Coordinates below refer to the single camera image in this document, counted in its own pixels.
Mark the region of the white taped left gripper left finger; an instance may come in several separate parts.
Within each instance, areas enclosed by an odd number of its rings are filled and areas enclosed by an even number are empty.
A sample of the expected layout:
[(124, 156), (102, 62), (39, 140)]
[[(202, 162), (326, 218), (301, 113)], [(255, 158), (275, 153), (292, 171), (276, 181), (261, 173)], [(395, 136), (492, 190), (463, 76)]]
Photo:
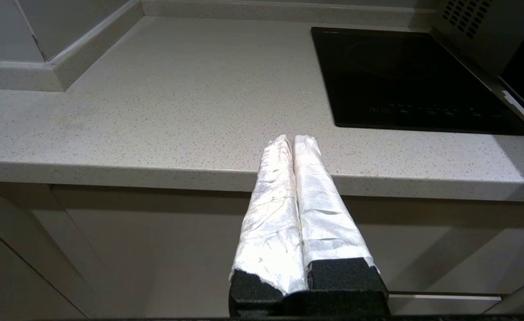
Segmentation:
[(231, 317), (280, 315), (285, 297), (307, 290), (293, 154), (285, 135), (262, 152), (229, 284)]

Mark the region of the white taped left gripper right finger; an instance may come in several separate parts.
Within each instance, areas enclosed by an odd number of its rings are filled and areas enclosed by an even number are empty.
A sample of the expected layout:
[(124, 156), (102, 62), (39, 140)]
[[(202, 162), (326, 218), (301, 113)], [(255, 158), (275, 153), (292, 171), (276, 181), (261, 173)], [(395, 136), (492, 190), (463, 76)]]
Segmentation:
[(317, 140), (296, 136), (293, 152), (307, 290), (292, 295), (292, 315), (388, 317), (387, 288)]

